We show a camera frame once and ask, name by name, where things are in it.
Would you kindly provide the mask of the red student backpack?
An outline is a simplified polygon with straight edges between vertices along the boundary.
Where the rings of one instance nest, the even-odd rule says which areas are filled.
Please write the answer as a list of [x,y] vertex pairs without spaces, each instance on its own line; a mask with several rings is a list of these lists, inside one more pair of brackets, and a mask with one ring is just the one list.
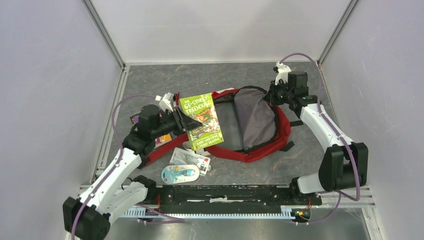
[[244,163],[290,149],[293,124],[279,106],[265,101],[267,93],[261,87],[245,86],[184,98],[177,95],[177,106],[203,126],[163,144],[139,167],[150,165],[184,142],[196,153]]

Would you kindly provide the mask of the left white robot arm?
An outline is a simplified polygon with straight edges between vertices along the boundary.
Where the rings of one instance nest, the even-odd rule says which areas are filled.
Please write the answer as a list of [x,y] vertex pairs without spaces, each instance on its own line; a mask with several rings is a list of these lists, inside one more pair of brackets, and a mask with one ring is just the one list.
[[135,179],[120,193],[117,190],[133,170],[145,163],[157,138],[201,126],[179,107],[163,111],[157,105],[144,106],[106,170],[81,195],[68,197],[63,203],[64,227],[71,239],[103,240],[112,223],[129,208],[141,201],[153,203],[157,198],[156,183],[146,177]]

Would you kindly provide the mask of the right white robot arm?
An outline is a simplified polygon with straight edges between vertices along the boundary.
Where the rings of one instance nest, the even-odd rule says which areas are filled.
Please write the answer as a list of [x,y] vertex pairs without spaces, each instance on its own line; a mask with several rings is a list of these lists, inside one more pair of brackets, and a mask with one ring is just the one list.
[[368,147],[342,132],[316,95],[309,94],[304,71],[279,72],[264,100],[273,106],[287,104],[319,141],[324,156],[316,173],[298,177],[289,189],[289,199],[302,204],[310,193],[340,192],[355,188],[354,200],[367,182]]

